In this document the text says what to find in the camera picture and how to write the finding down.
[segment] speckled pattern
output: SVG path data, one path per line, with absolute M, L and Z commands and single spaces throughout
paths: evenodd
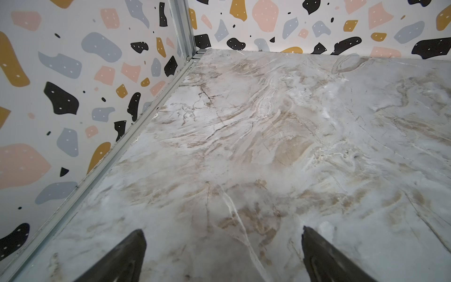
M 229 44 L 233 41 L 240 42 L 239 50 L 281 52 L 298 47 L 317 54 L 315 46 L 321 44 L 324 55 L 337 55 L 332 53 L 336 44 L 358 37 L 358 45 L 340 46 L 341 55 L 451 60 L 449 0 L 188 0 L 188 4 L 191 23 L 197 23 L 192 24 L 194 35 L 202 35 L 214 49 L 237 50 L 235 43 Z M 263 40 L 267 48 L 261 47 Z M 380 48 L 390 51 L 374 52 Z
M 304 225 L 378 281 L 447 281 L 450 66 L 208 50 L 18 281 L 136 228 L 142 282 L 309 281 Z

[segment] gray spot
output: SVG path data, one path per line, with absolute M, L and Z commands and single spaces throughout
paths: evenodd
M 34 202 L 38 205 L 50 200 L 65 199 L 77 187 L 76 182 L 52 183 L 42 190 Z
M 263 38 L 255 39 L 254 43 L 255 45 L 257 45 L 259 51 L 269 52 L 268 44 L 266 43 L 266 40 L 264 40 Z
M 177 39 L 177 55 L 182 56 L 182 49 L 180 49 L 180 42 Z
M 146 18 L 143 12 L 143 4 L 138 0 L 125 0 L 125 4 L 129 9 L 129 13 L 133 18 L 137 18 L 149 28 L 149 20 Z
M 148 107 L 150 107 L 150 105 L 152 104 L 152 102 L 145 102 L 143 105 L 143 113 L 147 110 Z
M 122 56 L 122 51 L 116 44 L 97 32 L 92 32 L 83 38 L 82 48 L 88 53 L 99 55 L 109 63 L 116 62 Z
M 92 110 L 92 120 L 107 122 L 108 115 L 114 111 L 115 109 L 113 107 L 95 108 Z
M 56 146 L 71 157 L 78 156 L 78 137 L 73 129 L 64 128 L 56 141 Z
M 323 33 L 325 33 L 327 35 L 331 34 L 331 30 L 322 21 L 317 21 L 312 26 L 312 30 L 316 37 L 319 37 Z
M 417 23 L 401 28 L 401 30 L 398 31 L 398 33 L 395 35 L 394 38 L 399 43 L 404 44 L 420 36 L 423 30 L 424 30 L 424 22 L 419 21 Z
M 215 33 L 216 40 L 219 42 L 222 39 L 224 39 L 227 35 L 229 35 L 229 31 L 227 30 L 226 24 L 222 19 L 220 19 L 218 31 Z
M 152 66 L 150 67 L 150 70 L 152 71 L 152 76 L 160 76 L 161 63 L 157 58 L 153 59 L 153 63 Z
M 283 26 L 282 38 L 286 39 L 298 27 L 298 18 L 292 18 L 286 21 Z
M 70 79 L 78 78 L 82 71 L 82 63 L 80 61 L 63 54 L 58 54 L 56 57 L 49 57 L 38 52 L 37 56 L 44 66 L 51 68 Z

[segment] marble tile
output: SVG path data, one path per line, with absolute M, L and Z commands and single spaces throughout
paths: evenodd
M 141 281 L 309 281 L 304 225 L 378 281 L 451 277 L 451 63 L 208 50 L 17 281 L 132 230 Z

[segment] white wall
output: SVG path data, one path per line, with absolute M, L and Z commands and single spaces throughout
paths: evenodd
M 309 14 L 303 7 L 304 3 L 306 7 L 319 4 L 319 8 Z M 196 24 L 194 25 L 197 25 L 194 35 L 207 34 L 211 46 L 216 49 L 230 49 L 227 45 L 228 40 L 236 38 L 245 43 L 244 50 L 258 51 L 263 48 L 257 47 L 254 41 L 261 39 L 267 43 L 271 52 L 299 47 L 302 51 L 296 48 L 289 52 L 310 54 L 315 46 L 321 43 L 327 49 L 323 54 L 330 55 L 336 43 L 350 37 L 359 37 L 359 44 L 353 45 L 341 55 L 421 59 L 421 56 L 412 54 L 415 45 L 419 41 L 439 39 L 435 42 L 426 42 L 429 45 L 426 50 L 429 48 L 431 48 L 429 51 L 439 50 L 439 56 L 432 57 L 433 60 L 451 59 L 451 54 L 448 53 L 451 47 L 451 24 L 448 24 L 451 20 L 449 0 L 189 0 L 189 7 L 194 11 L 191 15 L 195 14 Z M 237 12 L 232 10 L 231 13 L 232 7 L 238 9 Z M 224 22 L 228 35 L 218 41 L 215 33 L 218 31 L 221 20 Z M 344 31 L 348 20 L 358 21 L 351 32 Z M 321 24 L 313 26 L 318 21 L 322 21 L 330 30 L 330 34 L 323 33 L 318 37 L 315 35 L 313 30 Z M 291 25 L 293 31 L 284 39 L 283 31 L 286 23 L 287 28 Z M 397 33 L 401 29 L 415 23 L 417 24 L 410 29 L 406 28 L 398 40 L 395 39 L 395 36 L 400 35 Z M 379 42 L 373 40 L 371 35 L 375 32 L 386 34 L 385 39 Z M 275 37 L 274 43 L 270 42 L 273 37 Z
M 160 26 L 160 1 L 165 3 L 166 27 Z M 125 0 L 1 2 L 0 32 L 6 36 L 0 36 L 0 64 L 3 69 L 0 74 L 0 255 L 3 256 L 0 258 L 0 273 L 16 253 L 9 254 L 4 250 L 4 246 L 7 250 L 18 249 L 23 243 L 30 241 L 39 227 L 72 191 L 73 183 L 79 183 L 86 176 L 99 145 L 106 143 L 102 154 L 107 152 L 108 143 L 111 147 L 114 146 L 118 136 L 114 123 L 126 121 L 125 129 L 133 124 L 132 116 L 127 112 L 133 94 L 140 93 L 140 115 L 144 104 L 155 99 L 151 88 L 161 81 L 166 86 L 173 79 L 173 75 L 166 76 L 164 71 L 170 58 L 174 56 L 178 64 L 176 73 L 184 66 L 184 59 L 181 53 L 177 52 L 178 42 L 167 2 L 143 1 L 143 14 L 149 21 L 149 28 L 131 16 Z M 105 15 L 106 24 L 110 27 L 107 28 L 101 17 L 102 9 L 115 9 L 119 22 L 112 21 L 113 14 L 109 13 Z M 122 52 L 121 57 L 114 62 L 108 62 L 96 54 L 86 52 L 82 48 L 82 40 L 91 32 L 97 32 L 116 44 Z M 165 57 L 157 52 L 157 37 L 162 39 Z M 167 38 L 173 42 L 174 48 L 167 44 Z M 14 76 L 17 69 L 14 69 L 12 61 L 14 56 L 7 53 L 7 41 L 10 42 L 29 83 L 23 79 L 23 74 L 20 74 L 18 79 Z M 132 42 L 146 42 L 149 50 L 139 54 L 132 49 Z M 38 52 L 49 57 L 61 53 L 75 59 L 82 65 L 79 76 L 70 78 L 44 65 L 38 58 Z M 155 58 L 161 63 L 161 73 L 153 76 L 151 66 Z M 123 63 L 141 67 L 136 82 L 121 73 Z M 102 66 L 115 70 L 112 85 L 94 80 Z M 6 76 L 9 71 L 13 71 L 12 78 Z M 149 78 L 150 84 L 141 86 L 145 78 Z M 76 114 L 54 113 L 52 102 L 44 94 L 47 82 L 57 85 L 78 100 Z M 116 93 L 116 89 L 122 84 L 128 92 L 123 98 Z M 161 90 L 155 91 L 154 94 L 157 95 Z M 72 100 L 64 106 L 73 106 L 73 102 Z M 93 109 L 106 107 L 113 107 L 115 110 L 108 115 L 108 121 L 93 120 Z M 88 136 L 85 132 L 86 128 L 91 126 L 98 130 L 95 136 Z M 57 145 L 64 128 L 71 130 L 71 134 L 77 133 L 77 156 L 73 152 L 69 152 L 73 156 L 65 153 Z M 73 140 L 67 142 L 67 146 L 74 146 Z M 60 177 L 62 167 L 69 172 Z M 50 186 L 43 193 L 46 187 L 54 183 L 60 185 Z M 28 224 L 30 229 L 22 234 L 26 225 L 22 225 L 21 231 L 17 229 L 23 223 Z M 18 243 L 20 246 L 17 247 L 15 240 L 26 242 Z

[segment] terrazzo wallpaper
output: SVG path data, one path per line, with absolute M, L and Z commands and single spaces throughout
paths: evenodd
M 184 66 L 167 1 L 0 3 L 0 273 Z
M 188 0 L 198 48 L 451 60 L 450 0 Z

